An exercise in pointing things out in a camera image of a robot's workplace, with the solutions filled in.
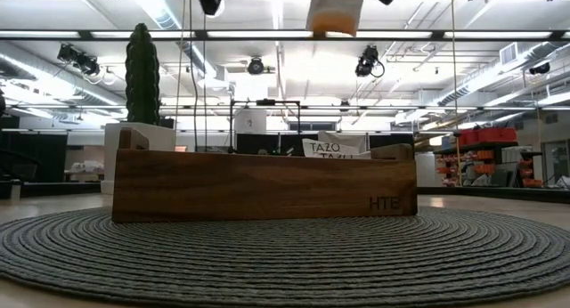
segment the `ductwork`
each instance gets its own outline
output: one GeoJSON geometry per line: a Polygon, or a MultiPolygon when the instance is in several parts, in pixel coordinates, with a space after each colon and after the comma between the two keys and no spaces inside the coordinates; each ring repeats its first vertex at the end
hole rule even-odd
{"type": "Polygon", "coordinates": [[[457,90],[455,90],[453,85],[443,90],[437,99],[437,105],[447,105],[456,99],[481,90],[507,77],[509,72],[515,69],[529,69],[541,61],[548,60],[547,58],[551,54],[567,46],[567,43],[550,42],[543,42],[532,47],[529,44],[517,44],[518,51],[515,60],[507,64],[502,64],[501,61],[497,60],[485,68],[473,72],[463,79],[457,90]]]}
{"type": "MultiPolygon", "coordinates": [[[[152,18],[152,20],[164,30],[181,29],[182,24],[172,13],[166,0],[135,0],[142,9],[152,18]]],[[[204,77],[209,75],[216,76],[216,69],[213,65],[206,61],[204,55],[198,50],[196,45],[190,42],[176,42],[176,45],[182,48],[182,51],[190,58],[194,68],[204,77]]]]}
{"type": "MultiPolygon", "coordinates": [[[[458,100],[459,98],[479,91],[488,85],[492,85],[495,82],[501,81],[503,78],[509,76],[509,72],[517,69],[525,70],[538,64],[546,63],[551,60],[551,56],[554,53],[567,48],[569,45],[570,44],[568,43],[551,42],[543,42],[538,45],[529,43],[514,43],[509,47],[501,50],[501,52],[507,49],[512,51],[512,60],[505,60],[501,56],[502,60],[499,59],[493,61],[485,67],[478,69],[477,71],[463,78],[461,84],[458,85],[457,88],[455,88],[455,85],[451,85],[445,88],[436,96],[434,100],[429,102],[427,105],[447,105],[454,100],[458,100]]],[[[420,118],[426,113],[427,112],[422,110],[409,112],[401,122],[420,118]]]]}
{"type": "Polygon", "coordinates": [[[34,76],[35,80],[54,85],[52,88],[57,88],[59,91],[83,93],[85,96],[95,98],[98,101],[110,105],[122,105],[126,102],[122,97],[102,89],[97,85],[91,85],[85,82],[81,77],[58,68],[52,63],[39,59],[35,55],[8,42],[0,43],[0,60],[10,63],[15,69],[27,71],[30,75],[34,76]]]}

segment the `red bin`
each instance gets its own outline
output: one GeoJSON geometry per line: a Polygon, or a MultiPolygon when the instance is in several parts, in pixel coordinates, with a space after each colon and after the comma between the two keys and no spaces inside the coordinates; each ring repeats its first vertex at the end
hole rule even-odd
{"type": "Polygon", "coordinates": [[[460,146],[475,144],[478,142],[477,130],[461,130],[460,146]]]}
{"type": "Polygon", "coordinates": [[[480,129],[478,140],[480,142],[516,142],[517,131],[515,128],[485,128],[480,129]]]}

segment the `white planter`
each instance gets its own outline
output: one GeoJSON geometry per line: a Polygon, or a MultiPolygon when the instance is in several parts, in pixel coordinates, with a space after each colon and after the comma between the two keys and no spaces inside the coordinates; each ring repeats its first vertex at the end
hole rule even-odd
{"type": "Polygon", "coordinates": [[[101,193],[113,194],[115,187],[115,159],[117,157],[118,135],[122,128],[133,128],[149,139],[150,150],[174,151],[175,131],[162,126],[151,126],[136,122],[107,124],[105,126],[105,180],[101,182],[101,193]]]}

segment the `round woven rug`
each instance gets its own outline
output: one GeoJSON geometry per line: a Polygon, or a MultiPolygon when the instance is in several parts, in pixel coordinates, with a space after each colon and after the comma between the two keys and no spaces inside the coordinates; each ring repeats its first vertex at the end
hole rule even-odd
{"type": "Polygon", "coordinates": [[[114,224],[109,208],[0,225],[0,275],[159,306],[421,307],[570,281],[570,231],[424,207],[413,217],[114,224]]]}

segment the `cactus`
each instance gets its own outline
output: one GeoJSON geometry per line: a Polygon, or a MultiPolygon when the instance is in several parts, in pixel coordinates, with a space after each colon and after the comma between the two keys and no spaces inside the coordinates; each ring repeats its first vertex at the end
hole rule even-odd
{"type": "Polygon", "coordinates": [[[126,46],[126,109],[128,122],[157,126],[159,116],[159,59],[144,23],[139,23],[126,46]]]}

